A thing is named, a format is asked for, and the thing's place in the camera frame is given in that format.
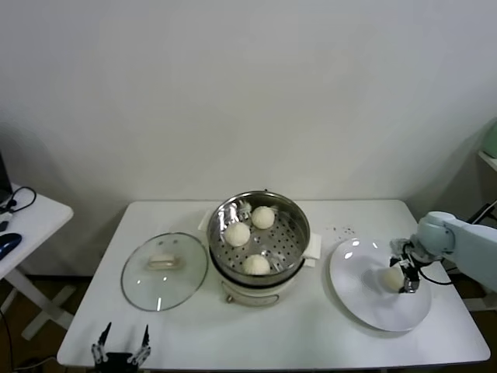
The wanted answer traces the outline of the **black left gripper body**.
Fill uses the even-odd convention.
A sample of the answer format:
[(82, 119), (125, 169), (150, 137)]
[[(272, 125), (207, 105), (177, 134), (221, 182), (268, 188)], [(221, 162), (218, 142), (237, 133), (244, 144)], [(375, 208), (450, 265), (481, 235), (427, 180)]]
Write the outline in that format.
[(95, 372), (99, 373), (132, 373), (134, 372), (132, 353), (110, 352), (95, 361)]

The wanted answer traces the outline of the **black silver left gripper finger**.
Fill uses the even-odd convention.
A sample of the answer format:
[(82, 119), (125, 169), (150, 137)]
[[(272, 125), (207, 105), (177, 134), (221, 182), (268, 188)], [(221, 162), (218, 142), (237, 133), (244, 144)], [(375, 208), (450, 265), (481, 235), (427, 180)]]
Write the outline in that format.
[(143, 364), (151, 354), (150, 336), (146, 326), (140, 348), (130, 358), (131, 364)]
[(93, 361), (95, 364), (101, 364), (101, 363), (108, 361), (108, 357), (107, 357), (107, 354), (105, 351), (105, 344), (106, 344), (106, 340), (107, 340), (107, 337), (109, 335), (111, 326), (112, 326), (112, 323), (109, 322), (107, 324), (107, 327), (100, 334), (97, 342), (91, 346), (92, 357), (93, 357)]

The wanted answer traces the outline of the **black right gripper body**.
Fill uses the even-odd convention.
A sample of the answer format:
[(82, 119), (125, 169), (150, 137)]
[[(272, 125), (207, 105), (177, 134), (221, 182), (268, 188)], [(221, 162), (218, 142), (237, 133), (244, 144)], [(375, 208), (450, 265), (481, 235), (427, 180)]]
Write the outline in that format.
[(407, 248), (401, 250), (401, 268), (406, 273), (418, 273), (420, 270), (419, 261), (412, 256)]

